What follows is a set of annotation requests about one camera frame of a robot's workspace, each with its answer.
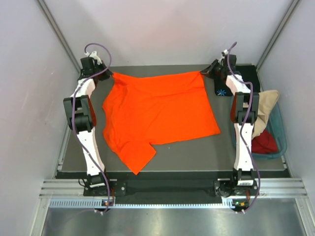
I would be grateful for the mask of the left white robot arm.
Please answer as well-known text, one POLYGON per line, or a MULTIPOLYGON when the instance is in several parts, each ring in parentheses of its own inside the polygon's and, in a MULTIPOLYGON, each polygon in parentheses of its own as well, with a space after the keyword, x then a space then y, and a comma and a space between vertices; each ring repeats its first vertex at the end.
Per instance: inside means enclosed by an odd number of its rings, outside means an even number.
POLYGON ((97 54, 85 52, 81 59, 82 69, 74 93, 63 100, 63 106, 69 128, 77 139, 87 167, 86 188, 95 188, 106 195, 111 191, 112 184, 105 174, 105 166, 98 151, 95 127, 96 115, 91 102, 91 95, 100 80, 109 78, 112 73, 105 71, 106 66, 97 54))

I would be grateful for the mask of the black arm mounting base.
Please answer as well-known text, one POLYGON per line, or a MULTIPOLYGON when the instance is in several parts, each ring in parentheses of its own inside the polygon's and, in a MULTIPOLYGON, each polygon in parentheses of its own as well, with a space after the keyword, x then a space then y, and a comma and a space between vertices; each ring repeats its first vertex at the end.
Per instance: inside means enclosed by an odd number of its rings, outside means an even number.
POLYGON ((218 203, 214 182, 231 171, 108 172, 111 196, 121 204, 218 203))

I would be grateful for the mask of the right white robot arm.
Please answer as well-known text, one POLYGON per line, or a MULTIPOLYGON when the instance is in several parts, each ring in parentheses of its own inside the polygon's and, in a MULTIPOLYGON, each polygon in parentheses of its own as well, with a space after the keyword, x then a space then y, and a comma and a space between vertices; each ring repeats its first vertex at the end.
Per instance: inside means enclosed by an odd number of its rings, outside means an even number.
POLYGON ((254 186, 254 164, 252 161, 252 134, 258 117, 259 93, 253 91, 251 82, 244 82, 239 72, 234 72, 236 55, 224 50, 221 58, 214 60, 200 73, 225 83, 233 95, 230 119, 236 137, 236 158, 230 190, 237 195, 254 186))

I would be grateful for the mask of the orange t shirt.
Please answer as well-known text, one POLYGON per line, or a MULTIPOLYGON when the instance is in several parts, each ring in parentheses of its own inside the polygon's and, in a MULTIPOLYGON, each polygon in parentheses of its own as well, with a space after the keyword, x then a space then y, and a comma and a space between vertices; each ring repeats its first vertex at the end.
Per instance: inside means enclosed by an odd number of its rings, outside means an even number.
POLYGON ((203 76, 198 71, 137 78, 118 72, 102 107, 105 141, 134 173, 155 146, 218 135, 203 76))

